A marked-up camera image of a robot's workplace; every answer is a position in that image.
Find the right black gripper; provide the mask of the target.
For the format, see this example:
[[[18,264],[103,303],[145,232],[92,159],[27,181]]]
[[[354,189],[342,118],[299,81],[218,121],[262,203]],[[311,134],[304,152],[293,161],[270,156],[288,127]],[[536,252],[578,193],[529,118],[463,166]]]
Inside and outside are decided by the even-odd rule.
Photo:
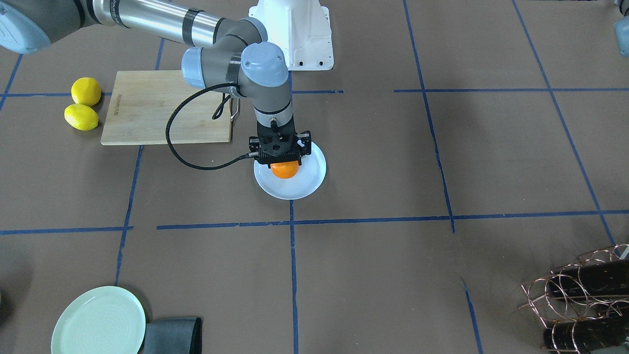
[[[271,123],[266,127],[257,123],[257,135],[249,137],[249,157],[259,164],[302,164],[302,157],[312,153],[312,133],[306,130],[298,134],[294,121],[282,126]]]

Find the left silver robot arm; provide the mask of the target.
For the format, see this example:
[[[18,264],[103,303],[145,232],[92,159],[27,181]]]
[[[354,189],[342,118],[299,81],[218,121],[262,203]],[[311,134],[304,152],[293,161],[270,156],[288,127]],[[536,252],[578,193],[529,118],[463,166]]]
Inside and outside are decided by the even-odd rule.
[[[622,17],[615,22],[614,32],[616,37],[616,43],[620,55],[624,58],[629,57],[629,1],[628,0],[614,0],[614,4],[618,7]]]

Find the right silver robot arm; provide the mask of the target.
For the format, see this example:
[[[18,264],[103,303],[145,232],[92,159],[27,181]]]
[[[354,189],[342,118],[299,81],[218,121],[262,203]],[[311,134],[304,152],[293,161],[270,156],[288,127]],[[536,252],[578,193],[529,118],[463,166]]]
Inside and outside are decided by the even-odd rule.
[[[198,92],[173,111],[165,128],[172,154],[171,125],[180,110],[207,92],[227,98],[249,98],[257,134],[247,154],[259,164],[301,163],[312,153],[310,131],[294,125],[289,69],[285,56],[269,42],[263,23],[252,17],[237,21],[193,7],[160,0],[3,0],[1,45],[18,54],[33,54],[75,31],[92,25],[142,30],[184,43],[182,76]]]

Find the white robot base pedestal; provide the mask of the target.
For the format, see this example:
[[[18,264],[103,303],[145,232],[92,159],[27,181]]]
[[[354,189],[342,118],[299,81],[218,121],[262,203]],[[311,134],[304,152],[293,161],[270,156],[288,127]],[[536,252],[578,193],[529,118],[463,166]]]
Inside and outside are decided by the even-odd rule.
[[[259,0],[249,16],[263,23],[290,71],[333,69],[330,11],[318,0]]]

